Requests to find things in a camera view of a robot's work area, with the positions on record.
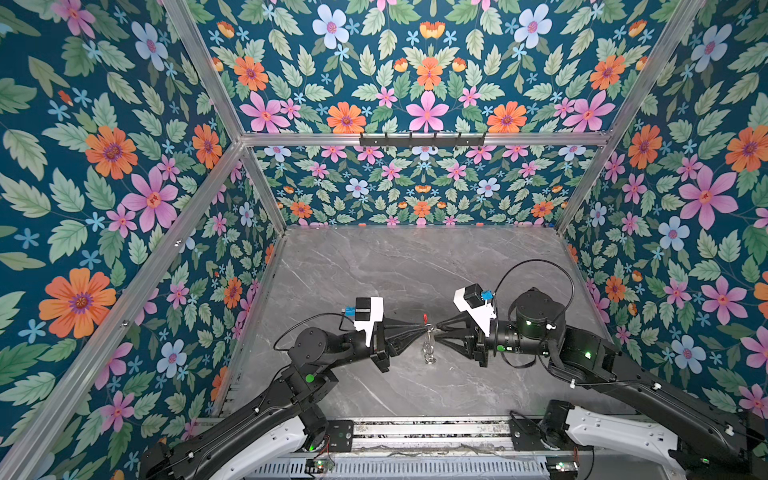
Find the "white ventilation grille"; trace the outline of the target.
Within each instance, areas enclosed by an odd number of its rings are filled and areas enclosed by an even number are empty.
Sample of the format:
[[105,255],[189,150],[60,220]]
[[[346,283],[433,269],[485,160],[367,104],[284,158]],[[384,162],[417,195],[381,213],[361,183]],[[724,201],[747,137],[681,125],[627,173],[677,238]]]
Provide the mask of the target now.
[[283,458],[248,479],[548,479],[546,462],[500,457]]

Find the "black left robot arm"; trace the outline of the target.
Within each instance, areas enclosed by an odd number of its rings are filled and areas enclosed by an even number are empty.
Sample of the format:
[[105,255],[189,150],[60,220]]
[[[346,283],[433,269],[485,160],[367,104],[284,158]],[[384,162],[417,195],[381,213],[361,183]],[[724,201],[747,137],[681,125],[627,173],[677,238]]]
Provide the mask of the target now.
[[338,383],[335,369],[370,360],[385,373],[426,330],[393,319],[374,323],[371,332],[305,329],[261,393],[182,443],[146,450],[140,478],[241,479],[282,455],[322,448],[329,422],[320,403]]

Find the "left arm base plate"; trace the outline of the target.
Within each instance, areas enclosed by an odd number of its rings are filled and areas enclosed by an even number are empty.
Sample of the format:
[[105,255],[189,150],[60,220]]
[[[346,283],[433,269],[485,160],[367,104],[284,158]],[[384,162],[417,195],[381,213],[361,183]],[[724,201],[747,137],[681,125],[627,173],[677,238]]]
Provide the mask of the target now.
[[352,451],[355,433],[353,420],[331,420],[321,438],[316,453],[348,453]]

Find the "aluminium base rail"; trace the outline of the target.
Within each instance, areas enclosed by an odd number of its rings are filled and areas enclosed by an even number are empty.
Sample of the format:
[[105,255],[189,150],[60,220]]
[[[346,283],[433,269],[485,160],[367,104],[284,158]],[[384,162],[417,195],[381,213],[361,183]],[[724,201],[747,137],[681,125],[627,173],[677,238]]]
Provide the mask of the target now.
[[[490,417],[357,418],[353,450],[364,448],[455,448],[517,451],[508,419]],[[679,446],[678,436],[651,421],[598,414],[575,407],[567,415],[569,436],[577,443],[659,462]]]

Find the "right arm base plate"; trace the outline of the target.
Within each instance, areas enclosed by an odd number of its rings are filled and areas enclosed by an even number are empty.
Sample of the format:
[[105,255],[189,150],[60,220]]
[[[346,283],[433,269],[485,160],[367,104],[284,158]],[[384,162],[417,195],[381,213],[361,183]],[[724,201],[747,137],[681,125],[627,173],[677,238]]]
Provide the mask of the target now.
[[577,443],[568,434],[571,424],[567,415],[574,410],[572,403],[563,400],[550,400],[540,419],[510,409],[508,426],[514,448],[517,451],[593,451],[592,445]]

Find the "silver keyring with keys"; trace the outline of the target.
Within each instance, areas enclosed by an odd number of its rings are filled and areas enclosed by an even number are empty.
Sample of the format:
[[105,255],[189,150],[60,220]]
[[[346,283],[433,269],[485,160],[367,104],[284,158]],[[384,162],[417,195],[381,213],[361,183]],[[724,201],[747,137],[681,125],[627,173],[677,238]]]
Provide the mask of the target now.
[[429,322],[428,316],[424,315],[425,337],[422,343],[422,356],[427,365],[436,363],[435,357],[435,326]]

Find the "black hook rail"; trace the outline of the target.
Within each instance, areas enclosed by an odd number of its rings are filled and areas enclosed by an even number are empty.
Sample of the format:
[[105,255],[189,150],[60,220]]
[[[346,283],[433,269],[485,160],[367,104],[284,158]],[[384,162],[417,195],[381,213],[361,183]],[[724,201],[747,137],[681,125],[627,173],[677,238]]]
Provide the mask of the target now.
[[412,148],[412,147],[437,147],[437,148],[457,148],[457,147],[476,147],[483,146],[486,141],[484,134],[463,134],[463,133],[398,133],[398,134],[360,134],[358,137],[359,145],[365,147],[393,147],[393,148]]

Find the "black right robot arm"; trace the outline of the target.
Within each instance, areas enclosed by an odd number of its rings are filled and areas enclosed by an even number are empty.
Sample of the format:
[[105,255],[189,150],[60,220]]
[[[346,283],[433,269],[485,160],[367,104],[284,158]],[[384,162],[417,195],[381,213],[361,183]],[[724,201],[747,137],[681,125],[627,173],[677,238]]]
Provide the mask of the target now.
[[536,288],[501,319],[492,292],[456,291],[459,313],[437,325],[437,342],[487,366],[493,356],[528,355],[572,388],[594,390],[633,408],[644,421],[611,419],[551,401],[548,441],[607,448],[657,463],[689,479],[764,479],[765,422],[720,410],[662,380],[602,337],[567,324],[566,306]]

